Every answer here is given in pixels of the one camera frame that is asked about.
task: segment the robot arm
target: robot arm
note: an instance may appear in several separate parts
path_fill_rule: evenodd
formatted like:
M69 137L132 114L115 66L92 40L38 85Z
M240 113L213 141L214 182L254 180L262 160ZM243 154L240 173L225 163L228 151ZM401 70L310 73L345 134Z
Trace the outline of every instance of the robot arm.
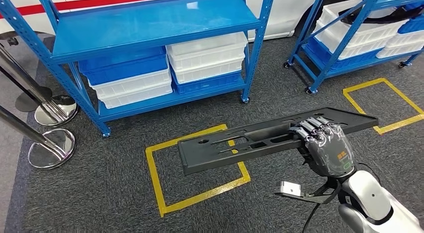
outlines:
M423 233L418 219L400 204L367 171L356 170L352 148L340 126L325 118L310 117L290 129L303 139L299 152L318 175L328 177L327 185L338 195L341 218L357 233ZM280 195L297 200L317 201L317 194L301 192L300 185L283 182Z
M424 232L418 219L367 171L355 172L342 184L342 190L348 194L338 212L355 232Z

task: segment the yellow floor marking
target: yellow floor marking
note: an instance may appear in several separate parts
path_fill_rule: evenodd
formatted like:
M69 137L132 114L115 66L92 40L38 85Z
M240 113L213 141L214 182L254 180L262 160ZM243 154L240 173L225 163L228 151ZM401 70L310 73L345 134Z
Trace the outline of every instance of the yellow floor marking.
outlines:
M412 100L410 100L405 94L403 94L392 83L390 83L386 78L378 78L378 79L374 79L374 80L364 82L362 84L357 84L357 85L345 88L345 89L343 89L343 95L353 105L353 107L355 107L355 109L359 113L366 114L365 111L358 105L358 103L349 95L349 92L357 91L359 89L369 87L369 86L372 86L372 85L375 85L375 84L378 84L378 83L385 83L386 85L388 85L388 87L390 87L404 101L406 101L411 107L413 107L419 113L419 115L416 115L416 116L413 116L411 118L404 119L404 120L401 120L401 121L398 121L398 122L395 122L393 124L383 126L383 127L374 126L373 128L376 132L378 132L380 135L383 135L386 132L393 131L395 129L399 129L401 127L404 127L406 125L409 125L409 124L412 124L412 123L415 123L415 122L418 122L418 121L424 119L423 110L421 108L419 108L414 102L412 102Z
M238 164L238 167L240 168L241 178L233 180L229 183L226 183L226 184L221 185L219 187L213 188L213 189L208 190L206 192L203 192L201 194L195 195L195 196L190 197L188 199L182 200L180 202L174 203L172 205L166 205L166 203L165 203L164 195L162 193L161 183L159 181L158 172L156 170L155 160L153 158L153 152L167 148L167 147L175 146L178 143L178 141L181 141L181 140L185 140L185 139L189 139L189 138L193 138L193 137L198 137L198 136L202 136L202 135L206 135L206 134L210 134L210 133L214 133L214 132L222 131L222 130L226 130L226 129L227 129L227 126L225 124L221 124L221 125L209 128L209 129L205 129L205 130L193 133L193 134L189 134L189 135L177 138L177 139L173 139L173 140L163 142L163 143L153 145L153 146L146 148L145 152L146 152L146 157L147 157L147 164L148 164L148 168L149 168L149 171L150 171L151 182L153 183L154 194L156 195L157 206L159 207L159 214L160 214L161 217L164 217L164 215L166 213L181 210L183 208L194 205L198 202L204 201L206 199L209 199L209 198L214 197L216 195L219 195L221 193L227 192L231 189L234 189L238 186L241 186L241 185L251 181L251 177L248 173L248 170L246 169L245 164L243 162L239 162L237 164ZM233 140L230 140L228 142L228 144L230 146L235 145Z

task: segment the white plastic bin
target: white plastic bin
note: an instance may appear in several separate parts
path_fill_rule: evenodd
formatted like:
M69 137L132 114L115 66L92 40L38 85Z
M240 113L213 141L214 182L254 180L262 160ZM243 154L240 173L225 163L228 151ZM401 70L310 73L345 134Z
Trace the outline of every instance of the white plastic bin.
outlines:
M115 80L104 84L91 85L90 81L88 81L88 84L96 91L97 98L102 100L105 98L110 98L111 96L164 84L170 80L171 75L170 69L168 67L164 70Z
M362 0L347 0L335 4L324 5L322 9L322 15L319 20L324 26L326 26L339 17L339 12L344 11L346 9L350 9L356 6L361 1ZM385 15L390 15L393 11L393 8L387 8L378 11L373 11L372 13L374 14L371 14L372 17L377 18ZM354 47L369 42L376 42L378 40L386 39L388 37L393 37L398 32L398 29L407 21L408 19L391 24L362 24L356 31L356 33L353 35L352 39L350 40L347 46ZM349 24L337 21L336 23L324 30L330 31L334 35L334 39L331 42L321 42L323 42L328 48L330 48L329 45L333 44L334 41L338 42L337 45L340 44L350 27L351 26Z
M416 42L424 42L424 30L413 31L405 34L397 33L388 41L387 46L405 46Z
M421 50L424 47L424 41L413 42L407 45L400 46L386 46L379 53L377 53L377 58L386 58L397 55L402 55L410 52L416 52Z
M209 65L240 56L248 40L243 32L219 35L166 46L176 71Z
M107 109L121 107L124 105L152 99L155 97L164 96L173 92L171 87L171 80L153 87L129 91L122 94L110 95L101 99Z
M316 29L319 30L324 26L320 20L316 22ZM340 41L336 40L334 34L329 30L324 30L322 33L319 33L315 36L317 40L324 43L324 45L329 49L331 53L337 49L340 44ZM358 56L367 52L371 52L377 49L384 48L387 42L392 38L392 36L388 36L382 39L378 39L376 41L370 41L368 43L359 44L359 45L347 45L344 50L341 52L338 57L339 60L343 60L349 57Z
M242 62L244 59L245 54L242 52L237 57L203 65L201 67L185 68L183 70L174 69L176 81L179 84L183 84L223 75L226 73L241 71Z

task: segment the black bracket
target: black bracket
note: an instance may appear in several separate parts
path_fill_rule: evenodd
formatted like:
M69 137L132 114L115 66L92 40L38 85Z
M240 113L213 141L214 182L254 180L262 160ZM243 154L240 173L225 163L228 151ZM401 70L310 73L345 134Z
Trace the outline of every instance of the black bracket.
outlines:
M300 148L302 141L289 128L317 116L341 125L345 134L378 125L375 117L327 107L182 140L178 148L184 174Z
M330 194L326 194L325 192L329 189L334 189L334 190ZM342 185L340 184L340 181L338 181L335 178L328 177L327 182L324 185L322 185L320 188L318 188L312 194L302 193L301 196L297 196L297 195L278 192L278 193L275 193L275 195L281 196L281 197L287 197L290 199L299 200L303 202L328 204L334 199L334 197L336 197L339 194L341 189L342 189Z

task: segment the blue plastic bin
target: blue plastic bin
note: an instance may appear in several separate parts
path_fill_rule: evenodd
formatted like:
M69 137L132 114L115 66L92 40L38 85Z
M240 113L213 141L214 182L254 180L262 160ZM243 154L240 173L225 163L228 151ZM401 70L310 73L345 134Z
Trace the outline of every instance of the blue plastic bin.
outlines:
M92 86L168 68L164 46L78 62L79 71Z
M172 67L171 69L171 75L172 75L172 84L174 86L174 89L179 95L185 95L193 92L199 92L204 91L208 89L212 89L214 87L219 86L225 86L230 85L238 81L240 79L242 71L235 71L227 74L222 74L206 79L196 80L184 84L179 84L177 82L177 79L175 77L174 70Z
M309 39L306 44L306 48L312 52L315 56L314 63L318 65L321 69L325 67L325 65L329 62L331 56L333 55L330 50L324 45L321 41L317 40L315 37ZM376 49L367 53L363 53L360 55L352 56L347 59L338 59L335 61L333 66L330 68L330 72L333 70L339 70L344 67L351 67L355 64L363 64L364 62L369 61L370 59L374 59L381 49Z
M424 15L410 19L404 25L402 25L397 31L400 34L417 32L424 30Z

